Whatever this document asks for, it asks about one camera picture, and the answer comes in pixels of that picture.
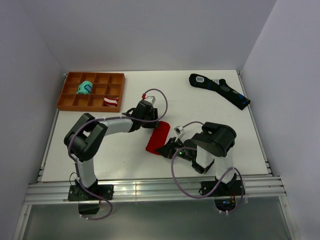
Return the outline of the red Santa sock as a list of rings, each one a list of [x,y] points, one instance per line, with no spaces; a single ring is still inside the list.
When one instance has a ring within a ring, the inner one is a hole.
[[[169,123],[165,121],[159,121],[158,127],[153,130],[145,150],[149,153],[160,156],[161,154],[156,150],[165,145],[170,128],[171,127]]]

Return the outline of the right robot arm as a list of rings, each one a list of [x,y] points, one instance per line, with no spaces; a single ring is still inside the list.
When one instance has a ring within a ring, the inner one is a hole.
[[[205,122],[200,133],[185,141],[184,126],[174,128],[176,137],[171,137],[168,142],[155,150],[161,156],[172,159],[174,155],[191,162],[192,168],[199,174],[206,174],[215,166],[217,191],[222,195],[229,194],[234,188],[236,171],[233,169],[233,147],[237,134],[230,126]]]

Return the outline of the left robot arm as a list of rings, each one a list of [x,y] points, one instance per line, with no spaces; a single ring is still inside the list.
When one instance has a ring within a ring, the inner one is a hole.
[[[79,194],[91,200],[98,193],[98,179],[94,170],[94,156],[106,136],[131,133],[140,128],[154,129],[159,125],[158,109],[147,100],[140,100],[136,107],[122,116],[95,118],[84,113],[64,137],[68,156],[75,164]]]

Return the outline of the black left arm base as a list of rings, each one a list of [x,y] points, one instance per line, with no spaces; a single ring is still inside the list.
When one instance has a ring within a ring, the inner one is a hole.
[[[101,198],[112,200],[114,186],[112,184],[97,185],[85,191],[80,185],[72,185],[69,188],[67,200],[69,202],[98,201]]]

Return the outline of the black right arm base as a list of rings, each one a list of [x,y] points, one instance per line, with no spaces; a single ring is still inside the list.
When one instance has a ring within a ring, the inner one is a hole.
[[[201,188],[199,189],[200,195],[208,194],[214,186],[218,183],[218,180],[210,180],[210,181],[202,181]],[[221,182],[215,191],[211,193],[210,197],[231,197],[231,196],[241,196],[245,194],[246,191],[242,186],[242,182],[240,180],[235,180],[234,182],[230,182],[228,184]]]

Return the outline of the red white striped rolled sock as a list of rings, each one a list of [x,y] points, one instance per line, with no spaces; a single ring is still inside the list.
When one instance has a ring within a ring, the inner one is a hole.
[[[119,101],[118,97],[115,97],[115,98],[105,97],[103,99],[103,103],[107,107],[117,107],[118,106],[118,101]]]

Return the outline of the wooden compartment tray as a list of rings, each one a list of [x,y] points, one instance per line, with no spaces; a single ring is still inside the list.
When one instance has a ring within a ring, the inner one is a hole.
[[[79,85],[90,81],[90,94],[77,94]],[[112,72],[69,72],[64,81],[57,108],[60,111],[118,113],[121,109],[125,74]],[[117,107],[104,105],[104,98],[118,98]]]

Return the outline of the teal rolled sock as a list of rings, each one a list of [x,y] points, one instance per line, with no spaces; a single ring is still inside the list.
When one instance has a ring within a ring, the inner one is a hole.
[[[78,86],[76,94],[89,95],[92,91],[92,88],[93,88],[93,83],[88,80],[85,80]]]

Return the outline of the black and blue sock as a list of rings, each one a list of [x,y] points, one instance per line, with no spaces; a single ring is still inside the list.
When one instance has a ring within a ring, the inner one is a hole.
[[[251,103],[247,97],[231,88],[223,78],[209,79],[206,76],[192,73],[188,80],[192,87],[216,92],[240,110]]]

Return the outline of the aluminium frame rail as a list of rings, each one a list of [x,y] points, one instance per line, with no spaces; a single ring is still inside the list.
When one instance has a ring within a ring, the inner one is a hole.
[[[188,200],[171,178],[147,180],[103,180],[100,185],[113,185],[112,203]],[[28,186],[24,205],[69,204],[70,183],[39,182]],[[248,198],[283,197],[286,190],[279,176],[244,177]]]

